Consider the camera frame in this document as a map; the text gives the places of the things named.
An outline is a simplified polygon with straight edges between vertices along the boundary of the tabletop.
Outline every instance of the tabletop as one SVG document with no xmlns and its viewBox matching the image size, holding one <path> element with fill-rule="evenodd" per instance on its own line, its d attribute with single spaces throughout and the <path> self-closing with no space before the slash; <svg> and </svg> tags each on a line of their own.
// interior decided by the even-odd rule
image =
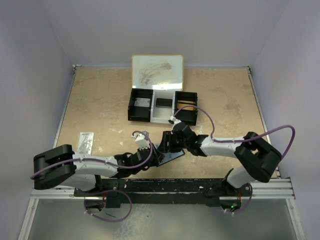
<svg viewBox="0 0 320 240">
<path fill-rule="evenodd" d="M 215 124 L 215 137 L 239 137 L 247 132 L 264 133 L 252 85 L 245 68 L 186 68 L 183 91 L 197 92 L 198 106 Z M 137 151 L 131 133 L 148 131 L 154 144 L 160 143 L 170 124 L 128 121 L 132 89 L 130 68 L 79 68 L 76 71 L 57 146 L 77 149 L 81 132 L 93 132 L 92 156 L 108 157 Z M 209 135 L 212 125 L 199 111 L 197 134 Z M 151 167 L 130 178 L 223 178 L 240 166 L 235 158 L 199 157 L 189 152 L 160 167 Z"/>
</svg>

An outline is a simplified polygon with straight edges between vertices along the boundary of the gray wall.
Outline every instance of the gray wall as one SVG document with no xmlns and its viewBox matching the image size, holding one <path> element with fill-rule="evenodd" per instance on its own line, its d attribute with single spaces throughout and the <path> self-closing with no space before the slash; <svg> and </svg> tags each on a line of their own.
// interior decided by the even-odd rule
<svg viewBox="0 0 320 240">
<path fill-rule="evenodd" d="M 253 81 L 269 129 L 296 128 L 296 138 L 280 164 L 291 177 L 308 239 L 320 236 L 320 1 L 292 0 L 253 65 Z M 290 138 L 271 136 L 282 151 Z"/>
<path fill-rule="evenodd" d="M 33 156 L 52 148 L 71 62 L 37 0 L 0 1 L 0 235 L 18 238 Z"/>
<path fill-rule="evenodd" d="M 41 0 L 71 62 L 129 66 L 182 54 L 187 66 L 253 64 L 288 0 Z"/>
</svg>

